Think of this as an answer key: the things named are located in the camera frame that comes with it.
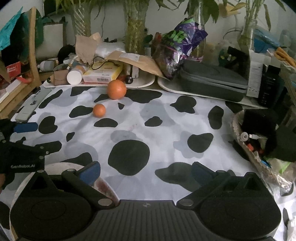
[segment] white remote control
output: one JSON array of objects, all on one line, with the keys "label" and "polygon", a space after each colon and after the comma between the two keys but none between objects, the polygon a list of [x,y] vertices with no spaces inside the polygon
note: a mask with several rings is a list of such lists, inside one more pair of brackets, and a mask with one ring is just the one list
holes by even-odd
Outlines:
[{"label": "white remote control", "polygon": [[31,99],[28,104],[21,109],[21,111],[15,117],[17,122],[26,122],[31,117],[33,111],[37,108],[37,106],[45,99],[45,97],[51,92],[51,89],[42,88],[39,90]]}]

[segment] barcode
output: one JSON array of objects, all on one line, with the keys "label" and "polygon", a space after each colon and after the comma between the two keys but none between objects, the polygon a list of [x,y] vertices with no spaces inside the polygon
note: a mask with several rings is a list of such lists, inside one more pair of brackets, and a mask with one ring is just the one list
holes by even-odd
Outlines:
[{"label": "barcode", "polygon": [[99,78],[97,78],[97,80],[98,80],[98,82],[100,81],[100,82],[109,82],[109,79],[99,79]]}]

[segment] crosshair logo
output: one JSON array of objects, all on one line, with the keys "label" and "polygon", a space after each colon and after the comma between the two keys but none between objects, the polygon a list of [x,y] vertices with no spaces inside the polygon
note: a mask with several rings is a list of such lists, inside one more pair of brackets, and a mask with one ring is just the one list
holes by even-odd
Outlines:
[{"label": "crosshair logo", "polygon": [[150,207],[151,204],[146,202],[146,203],[143,204],[143,206],[144,206],[144,207]]}]

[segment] orange fruit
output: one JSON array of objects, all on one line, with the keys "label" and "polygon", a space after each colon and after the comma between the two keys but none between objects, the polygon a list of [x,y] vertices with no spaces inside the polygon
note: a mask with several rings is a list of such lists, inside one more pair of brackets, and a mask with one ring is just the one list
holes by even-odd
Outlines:
[{"label": "orange fruit", "polygon": [[126,85],[120,80],[112,80],[107,86],[107,94],[112,100],[119,100],[126,94]]},{"label": "orange fruit", "polygon": [[103,117],[106,114],[106,108],[102,104],[97,104],[93,109],[94,116]]}]

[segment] vase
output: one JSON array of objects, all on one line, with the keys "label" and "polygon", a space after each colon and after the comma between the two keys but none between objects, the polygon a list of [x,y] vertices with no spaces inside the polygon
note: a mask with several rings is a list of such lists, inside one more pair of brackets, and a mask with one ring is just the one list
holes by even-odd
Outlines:
[{"label": "vase", "polygon": [[254,30],[257,26],[257,20],[244,18],[244,29],[239,36],[238,44],[241,48],[241,51],[249,54],[249,50],[254,50]]},{"label": "vase", "polygon": [[145,19],[149,0],[125,0],[123,7],[127,27],[125,49],[127,53],[144,54]]},{"label": "vase", "polygon": [[[205,30],[205,20],[203,16],[203,1],[199,1],[198,7],[193,10],[193,18],[196,23],[198,23],[199,30]],[[201,41],[199,45],[192,51],[191,56],[197,58],[197,61],[202,61],[205,51],[206,39]]]},{"label": "vase", "polygon": [[91,10],[90,2],[73,4],[70,9],[74,35],[89,37],[91,35]]}]

